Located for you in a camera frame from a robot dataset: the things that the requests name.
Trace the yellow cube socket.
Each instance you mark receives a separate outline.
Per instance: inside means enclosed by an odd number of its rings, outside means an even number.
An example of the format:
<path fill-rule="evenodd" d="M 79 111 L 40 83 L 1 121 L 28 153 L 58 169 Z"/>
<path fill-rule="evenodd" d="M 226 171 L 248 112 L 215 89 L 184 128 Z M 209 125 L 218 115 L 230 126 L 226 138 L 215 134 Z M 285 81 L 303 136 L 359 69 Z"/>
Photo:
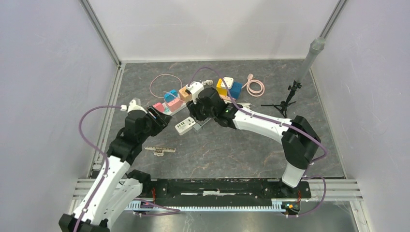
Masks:
<path fill-rule="evenodd" d="M 217 85 L 216 85 L 216 90 L 217 90 L 219 95 L 227 96 L 228 95 L 227 89 L 222 87 L 222 85 L 223 85 L 223 80 L 219 79 L 218 82 L 217 82 Z"/>

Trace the blue cube socket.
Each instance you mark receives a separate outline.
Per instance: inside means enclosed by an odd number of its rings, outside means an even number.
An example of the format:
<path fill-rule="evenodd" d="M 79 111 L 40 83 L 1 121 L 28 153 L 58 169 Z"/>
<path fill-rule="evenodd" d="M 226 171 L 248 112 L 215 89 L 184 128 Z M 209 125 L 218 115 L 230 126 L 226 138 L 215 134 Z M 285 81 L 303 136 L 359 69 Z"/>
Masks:
<path fill-rule="evenodd" d="M 229 89 L 230 95 L 234 99 L 238 99 L 240 96 L 240 92 L 242 90 L 242 84 L 238 82 L 233 82 L 232 87 Z"/>

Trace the white square plug adapter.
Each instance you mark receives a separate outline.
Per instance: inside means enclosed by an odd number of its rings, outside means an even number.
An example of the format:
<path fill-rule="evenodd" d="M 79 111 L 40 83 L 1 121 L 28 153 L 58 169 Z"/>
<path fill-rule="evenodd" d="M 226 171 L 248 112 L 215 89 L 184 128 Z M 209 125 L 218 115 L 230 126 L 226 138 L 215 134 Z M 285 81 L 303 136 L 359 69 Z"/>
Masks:
<path fill-rule="evenodd" d="M 232 77 L 224 77 L 221 81 L 221 88 L 231 89 L 234 84 L 234 79 Z"/>

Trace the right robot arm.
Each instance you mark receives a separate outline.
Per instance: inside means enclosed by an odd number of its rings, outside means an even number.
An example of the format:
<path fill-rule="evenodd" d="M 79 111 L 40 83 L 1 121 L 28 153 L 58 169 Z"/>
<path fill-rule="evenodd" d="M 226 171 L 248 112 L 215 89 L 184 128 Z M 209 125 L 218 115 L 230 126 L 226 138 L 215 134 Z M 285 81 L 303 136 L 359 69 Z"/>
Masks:
<path fill-rule="evenodd" d="M 279 191 L 285 197 L 292 197 L 298 192 L 298 184 L 321 145 L 319 136 L 304 117 L 276 118 L 235 102 L 226 103 L 213 87 L 190 85 L 183 93 L 191 96 L 187 107 L 195 120 L 211 118 L 222 127 L 251 131 L 280 143 L 287 165 Z"/>

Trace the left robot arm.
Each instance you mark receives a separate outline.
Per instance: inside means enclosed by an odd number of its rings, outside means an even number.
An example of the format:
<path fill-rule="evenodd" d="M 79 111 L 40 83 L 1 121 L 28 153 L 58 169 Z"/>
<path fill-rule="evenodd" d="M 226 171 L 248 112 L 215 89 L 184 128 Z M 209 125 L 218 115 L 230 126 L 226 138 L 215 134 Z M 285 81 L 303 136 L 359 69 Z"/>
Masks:
<path fill-rule="evenodd" d="M 127 112 L 127 116 L 108 152 L 91 143 L 82 132 L 82 124 L 78 126 L 83 140 L 102 155 L 103 165 L 79 206 L 70 215 L 61 216 L 59 226 L 63 232 L 109 232 L 134 198 L 146 197 L 152 191 L 150 175 L 138 170 L 131 172 L 119 190 L 116 187 L 141 153 L 143 143 L 162 132 L 172 116 L 153 106 L 145 109 L 134 103 L 117 108 Z"/>

